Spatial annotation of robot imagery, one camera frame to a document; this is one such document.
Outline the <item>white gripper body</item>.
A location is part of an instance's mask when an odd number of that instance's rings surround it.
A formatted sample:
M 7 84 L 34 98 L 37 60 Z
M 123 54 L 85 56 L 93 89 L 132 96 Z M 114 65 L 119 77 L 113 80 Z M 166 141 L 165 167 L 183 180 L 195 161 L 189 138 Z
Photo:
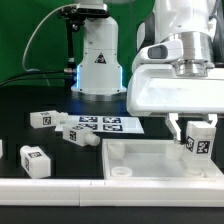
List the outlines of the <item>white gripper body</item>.
M 207 77 L 180 77 L 170 64 L 141 65 L 129 81 L 126 108 L 144 117 L 224 113 L 224 69 L 212 69 Z

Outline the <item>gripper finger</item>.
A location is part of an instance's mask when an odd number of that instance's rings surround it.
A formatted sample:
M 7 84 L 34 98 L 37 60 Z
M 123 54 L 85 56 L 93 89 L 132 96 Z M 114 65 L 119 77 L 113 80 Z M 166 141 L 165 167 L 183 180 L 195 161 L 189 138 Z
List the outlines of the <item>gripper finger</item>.
M 172 133 L 175 144 L 181 143 L 181 129 L 177 123 L 178 119 L 177 113 L 168 113 L 165 117 L 165 124 Z
M 218 117 L 216 114 L 205 114 L 204 120 L 211 126 L 215 127 L 218 122 Z

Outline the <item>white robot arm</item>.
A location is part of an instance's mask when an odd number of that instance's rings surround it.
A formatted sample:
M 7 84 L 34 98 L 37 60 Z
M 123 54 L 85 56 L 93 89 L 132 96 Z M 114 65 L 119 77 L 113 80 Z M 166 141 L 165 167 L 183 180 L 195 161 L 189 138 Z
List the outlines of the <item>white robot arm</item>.
M 180 114 L 224 113 L 224 69 L 220 0 L 155 0 L 137 29 L 132 76 L 122 84 L 117 61 L 118 27 L 106 11 L 108 0 L 78 0 L 84 17 L 84 53 L 72 90 L 89 99 L 125 92 L 132 116 L 165 114 L 176 140 Z

